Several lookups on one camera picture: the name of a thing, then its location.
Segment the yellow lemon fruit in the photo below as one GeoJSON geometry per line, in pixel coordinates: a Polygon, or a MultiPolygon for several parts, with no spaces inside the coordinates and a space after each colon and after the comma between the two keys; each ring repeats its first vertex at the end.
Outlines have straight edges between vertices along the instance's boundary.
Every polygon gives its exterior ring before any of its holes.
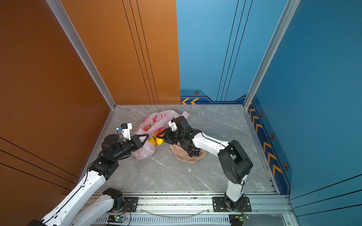
{"type": "Polygon", "coordinates": [[[157,137],[151,137],[149,139],[149,142],[154,146],[159,146],[159,145],[162,145],[164,143],[164,140],[163,139],[160,139],[160,138],[157,138],[157,137]]]}

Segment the pink printed plastic bag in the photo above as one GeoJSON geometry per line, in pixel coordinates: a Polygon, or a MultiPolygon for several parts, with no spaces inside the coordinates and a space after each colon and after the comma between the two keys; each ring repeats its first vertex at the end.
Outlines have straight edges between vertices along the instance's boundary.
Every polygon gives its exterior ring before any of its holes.
{"type": "Polygon", "coordinates": [[[135,158],[140,161],[151,157],[156,150],[156,140],[154,136],[160,129],[168,128],[168,122],[177,117],[184,116],[188,118],[189,114],[183,112],[181,115],[175,112],[174,110],[165,110],[162,112],[155,112],[148,116],[135,130],[135,135],[149,134],[149,138],[146,139],[146,143],[143,147],[133,153],[135,158]]]}

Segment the orange yellow peach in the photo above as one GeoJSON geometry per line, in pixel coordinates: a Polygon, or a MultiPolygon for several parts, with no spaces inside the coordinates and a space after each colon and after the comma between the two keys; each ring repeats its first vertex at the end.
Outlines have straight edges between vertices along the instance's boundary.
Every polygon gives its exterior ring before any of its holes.
{"type": "Polygon", "coordinates": [[[160,131],[157,133],[156,137],[163,139],[165,137],[165,130],[166,129],[160,129],[160,131]]]}

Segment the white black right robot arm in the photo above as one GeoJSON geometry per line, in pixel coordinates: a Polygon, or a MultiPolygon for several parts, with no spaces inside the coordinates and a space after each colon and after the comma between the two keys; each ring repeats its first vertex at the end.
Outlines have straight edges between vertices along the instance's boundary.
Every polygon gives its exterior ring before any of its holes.
{"type": "Polygon", "coordinates": [[[192,128],[183,116],[171,120],[169,127],[159,132],[156,138],[170,145],[176,145],[184,151],[197,149],[218,157],[222,171],[228,179],[225,192],[225,205],[229,211],[239,211],[243,204],[243,188],[253,167],[253,163],[241,144],[212,138],[200,130],[192,128]]]}

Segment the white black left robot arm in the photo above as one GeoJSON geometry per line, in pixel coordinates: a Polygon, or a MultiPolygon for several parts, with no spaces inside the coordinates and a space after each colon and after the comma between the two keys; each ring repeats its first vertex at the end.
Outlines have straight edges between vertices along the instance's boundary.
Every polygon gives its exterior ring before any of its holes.
{"type": "Polygon", "coordinates": [[[125,211],[123,193],[114,188],[106,189],[101,197],[84,211],[81,208],[119,167],[119,160],[131,154],[148,141],[148,134],[133,135],[121,140],[118,134],[104,138],[98,158],[89,165],[83,179],[50,213],[41,220],[33,219],[30,226],[89,226],[108,211],[125,211]]]}

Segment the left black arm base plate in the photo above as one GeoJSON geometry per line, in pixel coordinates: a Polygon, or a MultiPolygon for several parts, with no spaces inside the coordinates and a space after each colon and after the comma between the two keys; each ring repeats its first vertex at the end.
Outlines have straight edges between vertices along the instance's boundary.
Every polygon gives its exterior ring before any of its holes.
{"type": "Polygon", "coordinates": [[[119,213],[131,212],[135,213],[137,211],[139,198],[135,196],[123,197],[123,206],[119,210],[119,213]]]}

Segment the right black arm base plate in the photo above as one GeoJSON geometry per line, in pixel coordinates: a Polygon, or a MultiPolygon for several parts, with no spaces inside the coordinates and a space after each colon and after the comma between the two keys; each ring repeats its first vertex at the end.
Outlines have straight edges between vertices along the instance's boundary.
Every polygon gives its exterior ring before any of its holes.
{"type": "Polygon", "coordinates": [[[229,197],[213,197],[214,212],[251,212],[251,202],[248,197],[242,196],[236,202],[233,202],[229,197]]]}

